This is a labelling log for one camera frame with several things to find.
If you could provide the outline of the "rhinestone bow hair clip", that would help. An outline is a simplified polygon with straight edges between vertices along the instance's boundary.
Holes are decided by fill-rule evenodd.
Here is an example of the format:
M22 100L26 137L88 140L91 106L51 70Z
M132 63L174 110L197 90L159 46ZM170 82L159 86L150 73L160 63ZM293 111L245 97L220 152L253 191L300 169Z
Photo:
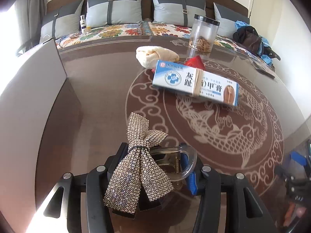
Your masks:
M187 178L195 169L196 150L188 145L159 147L167 133L149 129L149 120L137 113L128 119L128 153L114 170L105 195L105 206L114 210L135 214L140 192L145 191L153 202L174 190L173 182ZM182 153L188 158L184 171L176 176L166 173L153 159L157 153Z

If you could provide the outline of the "blue white ointment box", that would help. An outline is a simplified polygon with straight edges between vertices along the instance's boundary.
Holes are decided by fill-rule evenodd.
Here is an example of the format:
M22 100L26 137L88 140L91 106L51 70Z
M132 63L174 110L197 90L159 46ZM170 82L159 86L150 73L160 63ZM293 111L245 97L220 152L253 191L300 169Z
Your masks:
M225 77L173 62L159 60L153 86L206 98L226 105L238 105L239 84Z

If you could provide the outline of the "red snack packet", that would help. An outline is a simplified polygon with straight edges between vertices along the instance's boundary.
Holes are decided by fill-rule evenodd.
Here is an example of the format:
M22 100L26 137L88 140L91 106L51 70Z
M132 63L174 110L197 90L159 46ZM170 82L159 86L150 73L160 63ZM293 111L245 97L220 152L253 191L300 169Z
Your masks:
M186 66L189 66L189 67L197 68L200 70L205 70L204 64L203 64L202 59L199 55L190 58L184 64Z

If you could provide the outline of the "beige cloth bundle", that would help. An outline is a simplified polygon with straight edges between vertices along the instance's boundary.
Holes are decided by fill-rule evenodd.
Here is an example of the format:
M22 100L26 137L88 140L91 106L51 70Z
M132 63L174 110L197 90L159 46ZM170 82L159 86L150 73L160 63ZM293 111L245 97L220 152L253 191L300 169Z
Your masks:
M142 67L152 70L158 60L178 62L180 57L174 51L160 46L140 46L136 49L136 59Z

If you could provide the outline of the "black and blue clothes pile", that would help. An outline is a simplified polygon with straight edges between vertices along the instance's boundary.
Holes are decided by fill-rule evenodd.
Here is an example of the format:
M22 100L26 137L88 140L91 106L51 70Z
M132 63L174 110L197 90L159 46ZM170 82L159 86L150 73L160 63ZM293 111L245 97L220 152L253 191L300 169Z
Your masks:
M253 55L261 58L268 66L272 66L272 59L281 61L281 57L272 50L269 42L260 36L256 29L243 21L236 21L237 30L233 33L233 40Z

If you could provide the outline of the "clear plastic jar black lid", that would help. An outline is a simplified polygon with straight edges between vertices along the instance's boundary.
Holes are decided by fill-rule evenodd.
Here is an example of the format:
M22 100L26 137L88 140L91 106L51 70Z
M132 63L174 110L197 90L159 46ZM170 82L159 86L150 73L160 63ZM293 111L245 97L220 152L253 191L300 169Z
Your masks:
M199 52L211 53L219 25L219 21L195 14L189 46Z

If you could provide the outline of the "grey pillow far right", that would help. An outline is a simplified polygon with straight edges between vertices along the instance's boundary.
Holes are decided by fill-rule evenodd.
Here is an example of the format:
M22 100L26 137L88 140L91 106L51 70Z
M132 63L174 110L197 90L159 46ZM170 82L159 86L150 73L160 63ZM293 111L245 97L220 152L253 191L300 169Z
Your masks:
M215 19L218 21L219 27L217 34L222 37L233 39L233 34L237 31L236 21L242 21L249 24L250 19L220 4L213 3Z

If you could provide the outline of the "grey pillow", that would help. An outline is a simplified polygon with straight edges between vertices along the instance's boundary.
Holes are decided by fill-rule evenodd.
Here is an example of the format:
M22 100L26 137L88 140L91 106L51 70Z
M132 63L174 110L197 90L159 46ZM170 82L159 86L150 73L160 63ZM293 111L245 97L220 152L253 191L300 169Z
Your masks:
M84 0L77 0L47 13L42 21L39 43L78 32L83 3Z
M91 28L142 21L142 0L87 0L86 25Z
M220 4L213 3L215 19L218 21L219 27L217 34L222 37L233 39L233 34L237 31L236 21L242 21L249 24L250 19Z
M206 0L153 0L157 23L192 27L195 15L206 16Z

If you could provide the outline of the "floral sofa cushion cover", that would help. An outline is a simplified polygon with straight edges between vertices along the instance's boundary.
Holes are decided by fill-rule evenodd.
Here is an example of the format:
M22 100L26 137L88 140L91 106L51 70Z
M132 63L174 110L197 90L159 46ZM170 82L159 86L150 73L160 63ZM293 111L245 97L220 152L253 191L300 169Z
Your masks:
M160 24L148 21L141 21L134 24L116 24L111 26L103 26L91 28L87 33L82 32L72 33L67 36L60 37L56 40L56 47L62 49L71 45L80 44L97 39L105 39L120 36L163 36L163 37L178 37L189 39L191 35L191 28L184 26L176 26L173 24ZM266 65L275 71L273 61L268 55L264 54L261 57L253 55L245 48L239 46L232 39L217 35L215 38L215 45L234 50L241 54L245 54L259 62L265 62Z

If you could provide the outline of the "white storage box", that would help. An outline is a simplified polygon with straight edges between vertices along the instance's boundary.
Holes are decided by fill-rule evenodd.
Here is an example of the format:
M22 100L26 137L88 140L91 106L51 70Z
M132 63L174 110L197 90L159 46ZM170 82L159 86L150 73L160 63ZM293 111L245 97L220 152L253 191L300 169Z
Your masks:
M26 232L36 210L71 169L81 107L54 39L16 59L1 92L1 231Z

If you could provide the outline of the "white lotion bottle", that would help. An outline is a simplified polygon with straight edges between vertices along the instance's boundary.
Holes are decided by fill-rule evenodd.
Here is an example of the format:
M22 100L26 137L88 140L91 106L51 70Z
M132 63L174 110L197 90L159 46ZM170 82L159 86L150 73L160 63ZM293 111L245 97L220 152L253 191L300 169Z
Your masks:
M83 14L80 16L80 27L81 27L82 34L85 34L87 26L86 26L85 15Z

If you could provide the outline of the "grey pillow far left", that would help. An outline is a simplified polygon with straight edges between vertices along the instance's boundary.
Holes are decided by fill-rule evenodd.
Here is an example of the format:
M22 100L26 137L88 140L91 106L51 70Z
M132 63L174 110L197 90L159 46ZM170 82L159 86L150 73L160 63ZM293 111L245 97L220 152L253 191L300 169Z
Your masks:
M47 13L42 21L39 43L78 32L83 3L84 0L77 0Z

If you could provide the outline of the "grey curtain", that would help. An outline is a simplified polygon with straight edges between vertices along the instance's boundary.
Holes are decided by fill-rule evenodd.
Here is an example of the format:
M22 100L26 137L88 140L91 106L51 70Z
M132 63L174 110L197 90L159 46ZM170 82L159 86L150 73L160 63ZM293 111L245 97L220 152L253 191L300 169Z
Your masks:
M14 6L21 39L17 51L26 52L39 43L47 0L17 0Z

